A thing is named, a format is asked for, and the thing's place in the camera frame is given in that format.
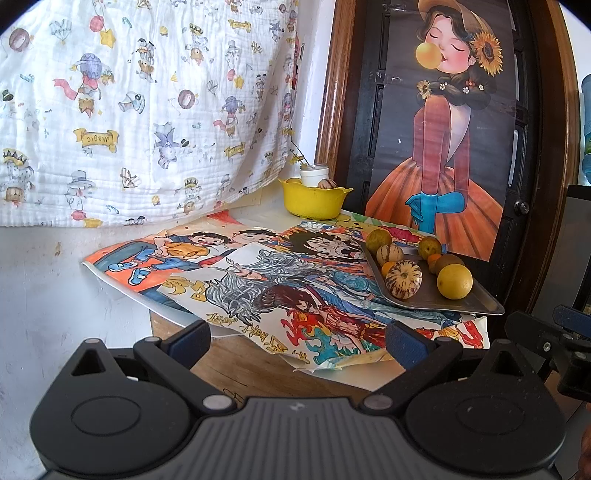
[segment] sunflower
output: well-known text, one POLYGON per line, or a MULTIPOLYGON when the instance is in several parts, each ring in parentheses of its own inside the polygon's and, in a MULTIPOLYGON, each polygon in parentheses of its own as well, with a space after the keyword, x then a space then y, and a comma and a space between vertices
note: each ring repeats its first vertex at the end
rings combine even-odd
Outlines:
POLYGON ((420 92, 423 100, 427 100, 431 96, 431 94, 433 93, 431 91, 431 89, 429 88, 429 82, 426 80, 421 80, 420 82, 418 82, 417 88, 418 88, 418 91, 420 92))
POLYGON ((472 41, 472 48, 476 51, 476 59, 488 75, 494 77, 503 71, 503 54, 501 44, 489 32, 480 32, 472 41))

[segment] children's drawing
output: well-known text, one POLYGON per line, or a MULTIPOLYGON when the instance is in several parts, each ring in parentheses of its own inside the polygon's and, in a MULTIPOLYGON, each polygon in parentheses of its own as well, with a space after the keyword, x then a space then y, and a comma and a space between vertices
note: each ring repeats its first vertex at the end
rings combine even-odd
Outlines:
MULTIPOLYGON (((140 225, 142 219, 130 218, 126 224, 140 225)), ((197 220, 101 249, 88 256, 85 264, 116 280, 122 288, 184 310, 157 291, 169 276, 209 267, 250 242, 267 241, 275 235, 271 230, 249 228, 235 221, 197 220)))

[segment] braided hair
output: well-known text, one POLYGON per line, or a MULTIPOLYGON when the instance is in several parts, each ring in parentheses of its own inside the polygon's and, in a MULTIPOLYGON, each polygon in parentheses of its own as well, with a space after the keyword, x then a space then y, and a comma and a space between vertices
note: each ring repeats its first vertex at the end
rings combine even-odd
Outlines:
MULTIPOLYGON (((436 5, 429 10, 423 26, 417 31, 419 40, 426 40, 427 33, 431 30, 433 22, 439 15, 443 15, 452 21, 453 32, 468 45, 471 55, 476 57, 476 52, 472 46, 474 34, 466 31, 462 14, 451 7, 436 5)), ((434 82, 421 82, 417 100, 422 106, 430 95, 443 95, 452 105, 467 105, 473 110, 483 110, 490 104, 491 94, 493 93, 496 93, 496 80, 476 63, 468 67, 465 72, 446 73, 434 82)))

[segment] yellow bowl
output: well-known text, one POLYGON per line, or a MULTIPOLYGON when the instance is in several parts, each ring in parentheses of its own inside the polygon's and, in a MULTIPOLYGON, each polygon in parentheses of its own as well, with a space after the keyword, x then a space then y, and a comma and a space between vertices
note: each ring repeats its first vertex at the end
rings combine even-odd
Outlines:
POLYGON ((283 185, 283 204, 288 212, 312 220, 335 218, 343 206, 345 197, 353 189, 323 190, 306 187, 296 181, 279 180, 283 185))

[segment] poster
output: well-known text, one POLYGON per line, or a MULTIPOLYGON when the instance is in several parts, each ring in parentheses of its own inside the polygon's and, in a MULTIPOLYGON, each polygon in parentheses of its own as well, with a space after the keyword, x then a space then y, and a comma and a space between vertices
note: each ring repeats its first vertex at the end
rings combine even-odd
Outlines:
POLYGON ((384 301, 359 244, 326 229, 293 227, 210 268, 175 274, 158 291, 270 353, 303 360, 312 371, 390 359, 385 328, 393 320, 429 338, 489 345, 485 317, 404 310, 384 301))
POLYGON ((158 292, 169 276, 208 267, 250 242, 266 241, 276 235, 269 229, 237 223, 226 212, 215 215, 102 248, 86 257, 84 263, 91 271, 98 270, 115 280, 119 290, 132 290, 186 311, 158 292))
POLYGON ((488 261, 505 204, 515 64, 505 0, 414 0, 390 20, 365 215, 488 261))

